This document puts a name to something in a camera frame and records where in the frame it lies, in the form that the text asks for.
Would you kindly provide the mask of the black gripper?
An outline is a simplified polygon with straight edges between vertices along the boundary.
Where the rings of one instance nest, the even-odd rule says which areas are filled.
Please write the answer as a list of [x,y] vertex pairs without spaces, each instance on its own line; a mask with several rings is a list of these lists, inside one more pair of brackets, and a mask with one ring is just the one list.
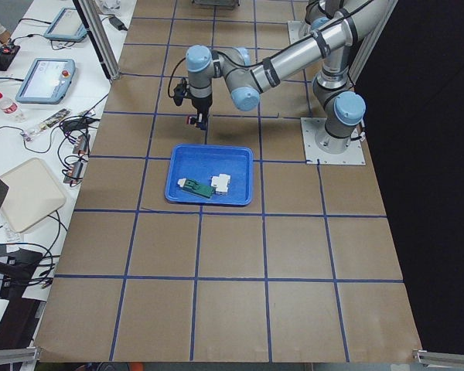
[[196,109],[196,127],[206,130],[210,108],[212,106],[212,97],[191,97],[192,106]]

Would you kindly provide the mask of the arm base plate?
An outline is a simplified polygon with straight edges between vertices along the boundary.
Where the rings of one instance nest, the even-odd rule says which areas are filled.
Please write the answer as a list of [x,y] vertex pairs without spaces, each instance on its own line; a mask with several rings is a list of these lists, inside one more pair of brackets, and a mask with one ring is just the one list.
[[328,43],[328,39],[322,34],[324,30],[334,26],[328,18],[322,17],[313,21],[311,24],[306,22],[289,21],[288,32],[290,45],[285,51],[293,49],[295,46],[303,44],[306,40],[314,41],[322,56],[329,55],[333,50],[339,49],[341,45]]
[[325,128],[324,117],[302,117],[305,162],[313,165],[366,165],[359,133],[334,138]]

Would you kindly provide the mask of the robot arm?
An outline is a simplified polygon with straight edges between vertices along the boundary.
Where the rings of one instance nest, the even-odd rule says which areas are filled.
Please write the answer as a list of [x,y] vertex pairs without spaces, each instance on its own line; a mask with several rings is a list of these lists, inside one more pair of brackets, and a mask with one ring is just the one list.
[[191,46],[184,58],[188,76],[168,94],[177,106],[189,99],[196,109],[189,124],[205,130],[214,79],[224,79],[238,110],[251,111],[259,105],[262,93],[321,60],[322,69],[314,77],[312,89],[326,120],[316,132],[315,142],[326,153],[342,154],[366,111],[364,99],[349,86],[350,50],[377,28],[388,6],[385,0],[310,1],[305,8],[305,35],[258,63],[251,63],[243,48],[219,51]]

